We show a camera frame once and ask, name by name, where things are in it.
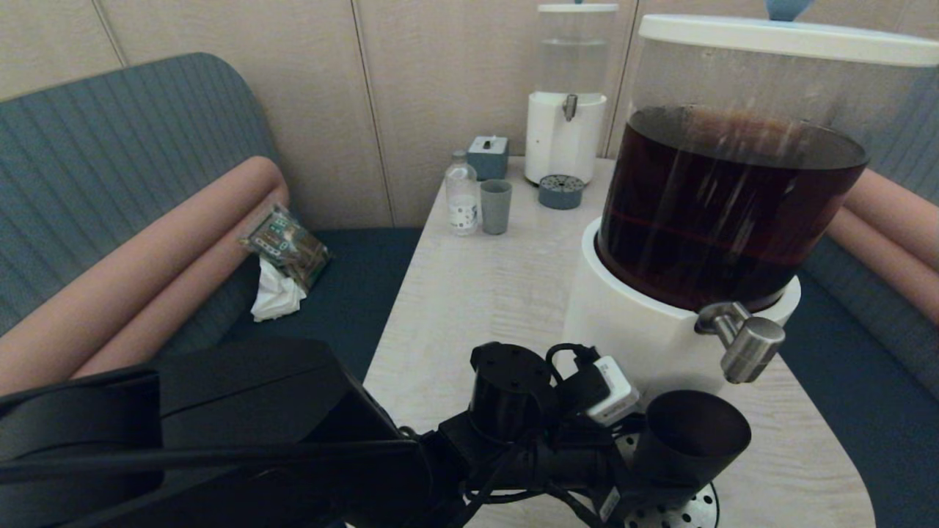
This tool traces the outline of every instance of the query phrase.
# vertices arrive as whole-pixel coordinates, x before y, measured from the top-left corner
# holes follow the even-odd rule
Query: crumpled tissue
[[[300,309],[300,301],[306,299],[303,288],[294,280],[279,272],[274,265],[260,258],[261,278],[257,284],[257,299],[251,307],[254,322],[276,319]]]

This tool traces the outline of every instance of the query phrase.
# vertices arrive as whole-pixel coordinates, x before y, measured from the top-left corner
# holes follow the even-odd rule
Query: metal spigot
[[[570,123],[571,119],[577,115],[577,95],[567,94],[567,97],[564,98],[564,104],[561,105],[561,108],[564,111],[564,118],[567,119],[568,123]]]
[[[695,332],[716,334],[727,349],[720,360],[724,378],[731,383],[750,383],[776,355],[786,340],[782,327],[767,318],[753,317],[740,303],[715,303],[698,312]]]

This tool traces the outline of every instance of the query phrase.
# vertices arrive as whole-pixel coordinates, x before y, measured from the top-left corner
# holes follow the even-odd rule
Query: table
[[[596,163],[581,206],[565,211],[538,204],[524,159],[511,158],[509,229],[498,237],[452,235],[440,189],[365,378],[395,423],[423,432],[464,411],[477,345],[496,340],[544,354],[560,342],[580,237],[600,216],[613,171],[612,160]],[[721,527],[874,525],[857,470],[782,358],[721,397],[753,428],[750,447],[715,481]],[[582,523],[543,496],[484,506],[469,526]]]

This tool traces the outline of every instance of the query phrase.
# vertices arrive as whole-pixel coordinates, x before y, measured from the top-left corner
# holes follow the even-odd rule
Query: gray tissue box
[[[509,165],[509,138],[478,136],[467,148],[467,162],[476,169],[480,181],[505,179]]]

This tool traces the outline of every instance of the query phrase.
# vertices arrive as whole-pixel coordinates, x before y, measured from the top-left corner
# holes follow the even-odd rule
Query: white lid
[[[612,13],[619,10],[618,4],[542,4],[539,13]]]
[[[939,41],[839,25],[697,15],[645,15],[646,39],[890,66],[939,65]]]

